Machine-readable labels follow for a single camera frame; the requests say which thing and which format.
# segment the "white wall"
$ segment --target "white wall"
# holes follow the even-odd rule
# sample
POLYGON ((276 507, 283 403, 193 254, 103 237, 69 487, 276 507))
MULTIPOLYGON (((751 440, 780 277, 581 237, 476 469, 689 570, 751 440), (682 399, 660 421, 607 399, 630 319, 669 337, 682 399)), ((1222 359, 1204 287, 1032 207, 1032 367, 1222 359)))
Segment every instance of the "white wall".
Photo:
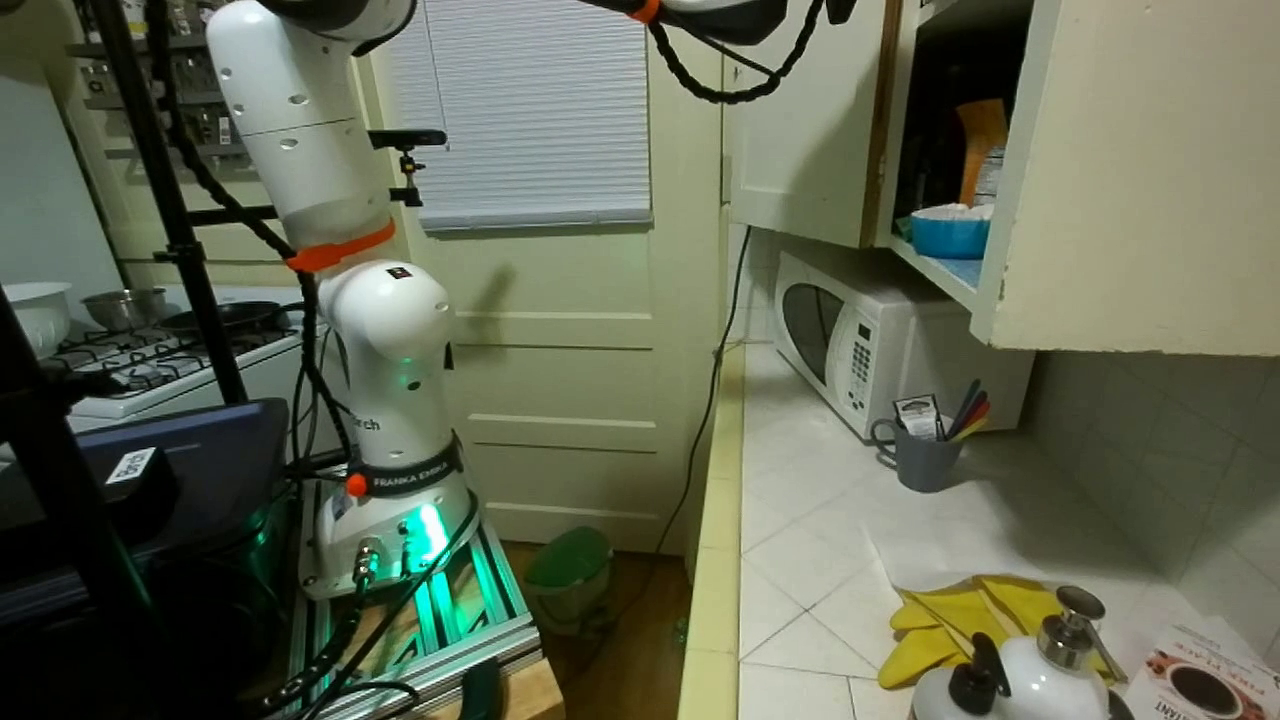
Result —
POLYGON ((1280 668, 1280 359, 1042 358, 1032 435, 1280 668))

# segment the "upper cabinet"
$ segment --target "upper cabinet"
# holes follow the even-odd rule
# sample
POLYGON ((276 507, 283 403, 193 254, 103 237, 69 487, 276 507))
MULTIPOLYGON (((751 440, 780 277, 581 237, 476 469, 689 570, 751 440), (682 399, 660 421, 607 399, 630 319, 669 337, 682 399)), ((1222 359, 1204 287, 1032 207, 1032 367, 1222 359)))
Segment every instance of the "upper cabinet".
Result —
MULTIPOLYGON (((892 0, 879 20, 874 123, 845 137, 872 178, 798 172, 812 205, 789 207, 834 221, 827 185, 845 185, 839 207, 868 207, 859 243, 898 254, 994 350, 1280 358, 1280 6, 892 0), (956 109, 974 99, 1009 113, 988 254, 931 260, 898 221, 960 200, 956 109)), ((814 237, 822 221, 767 228, 814 237)))
MULTIPOLYGON (((812 0, 789 6, 789 25, 746 56, 780 67, 812 0)), ((757 104, 728 109, 728 217, 757 228, 859 243, 872 113, 879 83, 884 0, 859 0, 832 30, 820 11, 791 77, 757 104)), ((751 89, 761 73, 731 64, 728 89, 751 89)))

